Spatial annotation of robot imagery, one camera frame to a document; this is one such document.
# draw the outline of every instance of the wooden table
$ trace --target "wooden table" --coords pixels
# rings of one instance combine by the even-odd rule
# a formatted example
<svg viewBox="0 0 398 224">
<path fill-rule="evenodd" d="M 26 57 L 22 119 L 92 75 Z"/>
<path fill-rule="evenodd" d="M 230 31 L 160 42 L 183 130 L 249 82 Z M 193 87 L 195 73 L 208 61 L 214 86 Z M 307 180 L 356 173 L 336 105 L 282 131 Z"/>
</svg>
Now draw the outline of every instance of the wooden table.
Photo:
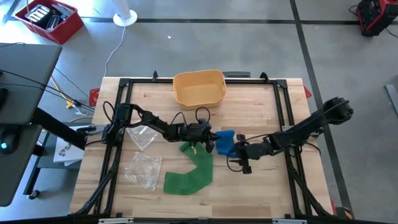
<svg viewBox="0 0 398 224">
<path fill-rule="evenodd" d="M 94 113 L 94 124 L 107 124 L 103 101 L 114 103 L 119 78 L 104 78 Z M 298 123 L 310 115 L 303 83 L 299 78 L 287 79 L 290 100 L 295 122 Z M 221 106 L 209 108 L 212 131 L 233 129 L 236 134 L 245 134 L 247 138 L 257 134 L 279 131 L 278 115 L 271 85 L 227 85 L 228 93 Z M 181 109 L 174 100 L 173 86 L 161 83 L 134 84 L 131 103 L 149 110 L 164 121 L 171 121 Z M 184 111 L 187 122 L 195 120 L 195 111 Z M 199 112 L 206 118 L 206 112 Z M 88 141 L 98 140 L 93 136 Z M 141 152 L 126 133 L 118 180 L 114 195 L 112 214 L 123 212 L 124 217 L 167 217 L 167 218 L 281 218 L 284 214 L 293 214 L 292 199 L 283 154 L 264 156 L 259 161 L 250 161 L 252 174 L 231 172 L 226 166 L 225 156 L 214 154 L 213 182 L 196 194 L 168 195 L 163 191 L 164 177 L 167 171 L 185 173 L 194 168 L 192 162 L 178 150 L 181 142 L 170 143 L 158 136 L 143 153 L 151 157 L 161 157 L 162 167 L 156 191 L 146 190 L 134 185 L 124 177 L 124 169 Z M 92 144 L 86 148 L 82 160 L 70 211 L 75 212 L 83 206 L 98 186 L 105 151 L 104 144 Z M 328 188 L 318 151 L 304 146 L 302 153 L 307 184 L 317 200 L 328 212 L 332 212 Z M 300 208 L 304 211 L 301 191 L 297 190 Z M 104 191 L 103 211 L 108 196 Z"/>
</svg>

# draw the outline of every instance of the blue block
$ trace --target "blue block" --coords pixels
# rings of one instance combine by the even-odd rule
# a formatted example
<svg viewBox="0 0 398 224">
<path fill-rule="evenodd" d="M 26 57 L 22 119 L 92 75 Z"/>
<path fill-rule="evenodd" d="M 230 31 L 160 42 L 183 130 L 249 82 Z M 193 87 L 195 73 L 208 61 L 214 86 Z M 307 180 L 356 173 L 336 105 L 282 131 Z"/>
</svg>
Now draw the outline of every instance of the blue block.
<svg viewBox="0 0 398 224">
<path fill-rule="evenodd" d="M 236 154 L 234 152 L 231 152 L 234 149 L 235 131 L 217 131 L 216 134 L 220 137 L 220 139 L 216 141 L 218 154 L 228 156 L 230 158 L 237 158 Z"/>
</svg>

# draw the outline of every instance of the green cloth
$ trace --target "green cloth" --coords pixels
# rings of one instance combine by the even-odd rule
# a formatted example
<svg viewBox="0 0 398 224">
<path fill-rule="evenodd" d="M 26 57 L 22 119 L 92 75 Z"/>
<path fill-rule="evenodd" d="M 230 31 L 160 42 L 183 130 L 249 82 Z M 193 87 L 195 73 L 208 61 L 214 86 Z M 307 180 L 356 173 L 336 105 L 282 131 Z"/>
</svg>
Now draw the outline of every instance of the green cloth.
<svg viewBox="0 0 398 224">
<path fill-rule="evenodd" d="M 164 182 L 164 192 L 175 195 L 190 195 L 206 187 L 213 181 L 213 155 L 197 143 L 194 153 L 189 142 L 180 146 L 180 150 L 197 166 L 186 174 L 167 172 Z"/>
</svg>

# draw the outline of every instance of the gray floor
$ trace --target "gray floor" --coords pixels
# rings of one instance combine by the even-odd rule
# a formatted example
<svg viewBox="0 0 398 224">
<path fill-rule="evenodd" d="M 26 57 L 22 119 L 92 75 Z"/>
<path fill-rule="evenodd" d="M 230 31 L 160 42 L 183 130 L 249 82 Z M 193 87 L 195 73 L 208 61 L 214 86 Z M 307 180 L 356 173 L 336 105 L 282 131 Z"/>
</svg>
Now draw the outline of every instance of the gray floor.
<svg viewBox="0 0 398 224">
<path fill-rule="evenodd" d="M 110 1 L 69 0 L 80 16 L 110 18 Z M 301 20 L 355 21 L 348 12 L 355 0 L 295 0 Z M 0 1 L 0 16 L 12 1 Z M 21 9 L 21 1 L 15 12 Z M 128 0 L 144 19 L 294 19 L 289 0 Z M 390 26 L 398 34 L 398 26 Z M 118 45 L 122 30 L 111 22 L 85 22 L 85 27 L 63 45 L 57 68 L 85 92 L 98 88 L 104 63 Z M 398 39 L 383 32 L 368 38 L 353 25 L 303 25 L 303 32 L 323 101 L 334 96 L 350 100 L 355 110 L 351 121 L 331 131 L 357 219 L 397 222 L 398 152 L 394 140 L 398 117 L 384 85 L 398 86 Z M 43 44 L 18 21 L 0 27 L 0 42 Z M 108 76 L 149 77 L 157 70 L 162 77 L 180 72 L 217 68 L 252 72 L 256 77 L 299 77 L 312 91 L 302 48 L 294 24 L 137 23 L 127 28 L 123 46 L 108 66 Z M 61 75 L 55 79 L 68 94 L 84 99 Z M 316 110 L 313 98 L 310 109 Z M 77 117 L 65 102 L 45 94 L 40 107 L 54 117 L 69 121 Z M 319 140 L 330 195 L 340 204 L 326 144 Z M 27 173 L 30 172 L 32 159 Z M 65 215 L 77 172 L 46 170 L 36 188 L 42 197 L 22 196 L 27 173 L 13 203 L 0 208 L 0 219 Z"/>
</svg>

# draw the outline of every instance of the clear plastic bag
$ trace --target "clear plastic bag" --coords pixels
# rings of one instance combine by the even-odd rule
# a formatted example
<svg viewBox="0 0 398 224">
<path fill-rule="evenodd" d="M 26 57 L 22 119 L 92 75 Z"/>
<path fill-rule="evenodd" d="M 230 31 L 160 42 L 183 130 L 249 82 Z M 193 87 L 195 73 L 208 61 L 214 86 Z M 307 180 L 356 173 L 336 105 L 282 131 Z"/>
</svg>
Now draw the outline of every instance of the clear plastic bag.
<svg viewBox="0 0 398 224">
<path fill-rule="evenodd" d="M 142 151 L 157 137 L 157 131 L 147 126 L 126 128 L 126 131 Z"/>
<path fill-rule="evenodd" d="M 124 169 L 124 176 L 127 180 L 154 192 L 161 165 L 162 158 L 151 158 L 136 152 L 132 163 Z"/>
</svg>

